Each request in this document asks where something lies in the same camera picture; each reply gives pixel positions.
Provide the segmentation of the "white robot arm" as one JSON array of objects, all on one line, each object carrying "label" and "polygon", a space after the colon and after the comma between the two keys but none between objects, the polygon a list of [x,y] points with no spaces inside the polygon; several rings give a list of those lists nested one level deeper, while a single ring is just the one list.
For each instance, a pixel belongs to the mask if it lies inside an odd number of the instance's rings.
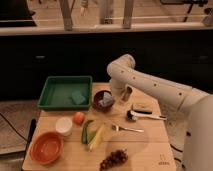
[{"label": "white robot arm", "polygon": [[213,171],[213,94],[138,72],[129,54],[109,63],[107,73],[113,94],[130,85],[187,114],[182,171]]}]

